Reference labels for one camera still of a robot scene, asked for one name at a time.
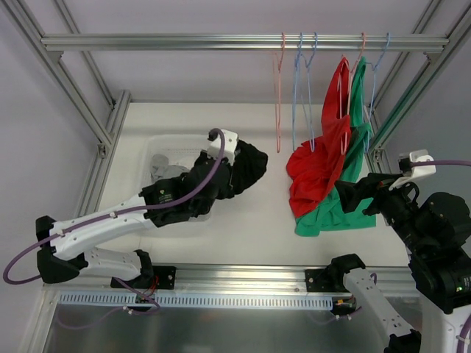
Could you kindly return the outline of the black tank top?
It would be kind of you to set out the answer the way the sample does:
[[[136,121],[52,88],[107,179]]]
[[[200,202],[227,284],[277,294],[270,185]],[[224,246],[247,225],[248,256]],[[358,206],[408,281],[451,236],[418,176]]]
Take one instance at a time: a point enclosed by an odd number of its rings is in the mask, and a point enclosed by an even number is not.
[[[240,140],[237,145],[231,179],[232,195],[242,194],[266,173],[268,155],[250,143]]]

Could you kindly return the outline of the red tank top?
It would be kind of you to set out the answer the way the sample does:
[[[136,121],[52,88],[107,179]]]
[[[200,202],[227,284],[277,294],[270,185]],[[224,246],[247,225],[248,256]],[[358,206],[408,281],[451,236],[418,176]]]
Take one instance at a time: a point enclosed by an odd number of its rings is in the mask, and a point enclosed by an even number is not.
[[[342,57],[325,95],[322,134],[314,139],[314,149],[305,141],[288,159],[288,202],[295,218],[316,209],[341,176],[351,137],[350,82],[350,64]]]

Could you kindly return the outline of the pink hanger with green top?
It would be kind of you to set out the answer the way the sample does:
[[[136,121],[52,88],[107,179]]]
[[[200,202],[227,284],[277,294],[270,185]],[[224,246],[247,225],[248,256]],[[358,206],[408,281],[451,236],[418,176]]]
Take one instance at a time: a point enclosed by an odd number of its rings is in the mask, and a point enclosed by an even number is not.
[[[364,56],[364,49],[366,45],[366,35],[362,34],[363,43],[361,46],[360,54],[355,61],[353,68],[350,70],[349,75],[349,90],[347,110],[344,117],[350,118],[350,137],[348,147],[344,150],[345,157],[352,157],[349,151],[355,145],[355,135],[359,132],[358,128],[362,125],[362,112],[361,107],[364,103],[364,77],[366,72],[366,58]]]

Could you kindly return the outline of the grey tank top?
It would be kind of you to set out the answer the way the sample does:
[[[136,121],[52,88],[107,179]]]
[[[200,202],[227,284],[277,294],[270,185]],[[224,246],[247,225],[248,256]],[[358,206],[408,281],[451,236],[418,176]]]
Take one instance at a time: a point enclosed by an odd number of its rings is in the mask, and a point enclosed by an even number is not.
[[[150,162],[151,183],[161,179],[171,179],[188,173],[189,169],[183,165],[172,165],[164,154],[154,154]]]

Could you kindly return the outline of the pink wire hanger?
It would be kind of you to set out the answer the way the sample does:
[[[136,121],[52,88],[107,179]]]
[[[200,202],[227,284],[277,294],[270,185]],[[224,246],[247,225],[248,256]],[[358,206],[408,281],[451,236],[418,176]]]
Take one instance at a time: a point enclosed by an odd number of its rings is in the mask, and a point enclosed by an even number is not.
[[[274,51],[272,55],[273,89],[275,94],[275,145],[276,152],[281,150],[281,104],[282,104],[282,67],[286,50],[286,35],[281,33],[280,52]]]

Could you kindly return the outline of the blue hanger with grey top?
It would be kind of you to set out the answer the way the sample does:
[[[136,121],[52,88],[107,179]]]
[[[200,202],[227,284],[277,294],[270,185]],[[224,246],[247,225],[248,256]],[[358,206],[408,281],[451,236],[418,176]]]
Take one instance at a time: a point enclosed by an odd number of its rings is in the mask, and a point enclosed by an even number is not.
[[[294,72],[293,72],[293,83],[292,83],[292,100],[291,100],[291,144],[292,151],[297,148],[296,142],[296,117],[297,117],[297,88],[300,78],[300,57],[302,54],[303,45],[303,33],[299,35],[299,42],[297,44],[297,53],[294,57]]]

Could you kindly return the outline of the blue hanger with black top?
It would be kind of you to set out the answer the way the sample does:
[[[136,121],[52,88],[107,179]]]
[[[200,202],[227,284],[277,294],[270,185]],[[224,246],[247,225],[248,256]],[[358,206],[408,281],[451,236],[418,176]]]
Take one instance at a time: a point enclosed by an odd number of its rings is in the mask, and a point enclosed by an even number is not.
[[[312,101],[312,84],[311,84],[311,66],[313,59],[316,55],[316,50],[317,50],[317,45],[318,45],[318,34],[315,32],[314,33],[314,42],[311,46],[312,53],[309,58],[307,58],[305,55],[303,55],[303,59],[305,61],[305,72],[306,72],[306,84],[307,84],[307,92],[308,92],[308,109],[303,109],[304,115],[305,115],[305,120],[306,120],[306,125],[308,128],[308,141],[310,144],[310,150],[314,151],[315,150],[315,131],[314,131],[314,123],[313,123],[313,101]]]

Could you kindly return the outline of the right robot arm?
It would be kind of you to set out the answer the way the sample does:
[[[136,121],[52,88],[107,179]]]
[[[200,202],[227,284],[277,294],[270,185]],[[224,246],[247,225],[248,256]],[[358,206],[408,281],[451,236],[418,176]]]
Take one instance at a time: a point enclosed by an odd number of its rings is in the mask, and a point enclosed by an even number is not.
[[[422,301],[416,330],[391,306],[357,254],[331,260],[330,286],[353,295],[381,337],[385,352],[465,352],[470,348],[470,209],[459,196],[437,192],[418,205],[413,182],[395,186],[397,174],[370,173],[357,183],[338,181],[341,208],[382,215],[409,250],[408,267]]]

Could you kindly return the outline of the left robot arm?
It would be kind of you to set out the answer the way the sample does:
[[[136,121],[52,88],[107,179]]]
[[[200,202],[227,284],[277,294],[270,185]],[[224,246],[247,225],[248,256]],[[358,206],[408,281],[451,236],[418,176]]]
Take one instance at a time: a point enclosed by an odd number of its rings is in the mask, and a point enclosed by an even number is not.
[[[237,194],[233,175],[240,153],[237,149],[214,157],[202,151],[189,171],[159,179],[108,210],[69,221],[56,221],[48,215],[38,218],[40,278],[46,284],[58,284],[80,275],[114,277],[137,288],[146,287],[154,275],[148,252],[116,252],[100,249],[100,244],[208,216],[215,201]]]

